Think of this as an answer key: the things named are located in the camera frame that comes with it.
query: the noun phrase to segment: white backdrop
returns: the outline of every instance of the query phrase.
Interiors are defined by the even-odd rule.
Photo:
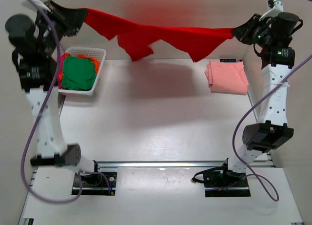
[[[267,0],[53,0],[69,8],[88,7],[142,24],[162,26],[236,27],[254,13],[264,13]],[[128,55],[119,48],[116,38],[108,42],[91,27],[83,25],[76,37],[65,38],[64,50],[74,45],[104,48],[108,59],[124,59]],[[150,58],[188,58],[171,45],[153,44]],[[243,58],[247,46],[236,39],[227,40],[209,58]]]

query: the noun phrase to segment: hanging red cloth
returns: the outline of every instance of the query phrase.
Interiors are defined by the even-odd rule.
[[[150,45],[163,40],[188,53],[196,62],[211,54],[225,40],[233,38],[232,28],[142,25],[94,9],[88,9],[84,22],[108,40],[118,36],[118,45],[132,61],[154,53]]]

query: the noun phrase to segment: white tabletop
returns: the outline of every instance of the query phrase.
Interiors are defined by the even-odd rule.
[[[45,204],[29,196],[22,217],[33,218],[33,225],[290,225],[302,222],[284,170],[254,169],[272,181],[279,192],[279,202],[272,201],[255,178],[248,179],[251,197],[205,198],[203,184],[190,182],[202,168],[121,167],[115,196],[81,196],[67,205]],[[33,189],[48,198],[70,198],[73,197],[70,195],[73,177],[74,173],[66,169],[41,167]]]
[[[208,62],[106,60],[95,96],[66,97],[60,117],[66,141],[97,161],[225,160],[251,104],[247,95],[211,93]],[[252,123],[250,114],[237,147]]]

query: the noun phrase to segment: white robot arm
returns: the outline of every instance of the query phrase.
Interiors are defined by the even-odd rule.
[[[87,15],[87,10],[63,8],[50,0],[44,6],[59,40],[76,35]],[[51,58],[56,47],[51,29],[39,12],[35,23],[26,15],[17,14],[7,20],[5,28],[15,46],[12,61],[35,120],[56,70]],[[38,124],[37,154],[31,159],[31,165],[65,167],[77,174],[97,172],[98,164],[82,156],[78,144],[65,142],[59,121],[58,93],[58,85],[54,84]]]
[[[263,96],[274,90],[290,73],[294,65],[294,50],[289,47],[292,34],[300,29],[303,21],[295,14],[283,12],[281,0],[269,0],[269,10],[264,15],[254,14],[245,24],[234,28],[232,34],[242,43],[252,45],[262,59],[264,78]],[[262,48],[257,52],[255,45]],[[257,157],[277,149],[293,136],[286,117],[288,81],[285,81],[261,107],[256,124],[243,131],[243,144],[236,154],[226,159],[223,166],[198,172],[193,182],[204,183],[209,196],[223,196],[231,186],[246,187],[246,168]],[[203,174],[204,180],[195,178]]]

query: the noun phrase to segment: white basket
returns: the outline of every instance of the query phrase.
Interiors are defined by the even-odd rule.
[[[68,48],[66,51],[66,53],[70,53],[73,57],[76,57],[77,55],[85,55],[91,58],[94,58],[98,61],[101,62],[99,68],[98,68],[98,73],[97,73],[97,77],[96,80],[94,81],[94,84],[91,88],[91,90],[89,91],[75,91],[75,90],[66,90],[66,89],[59,89],[58,92],[67,96],[79,96],[79,95],[84,95],[84,96],[92,96],[94,93],[94,89],[98,83],[99,80],[99,75],[101,73],[103,64],[104,64],[104,59],[106,56],[106,51],[104,49],[101,48],[85,48],[85,47],[71,47]]]

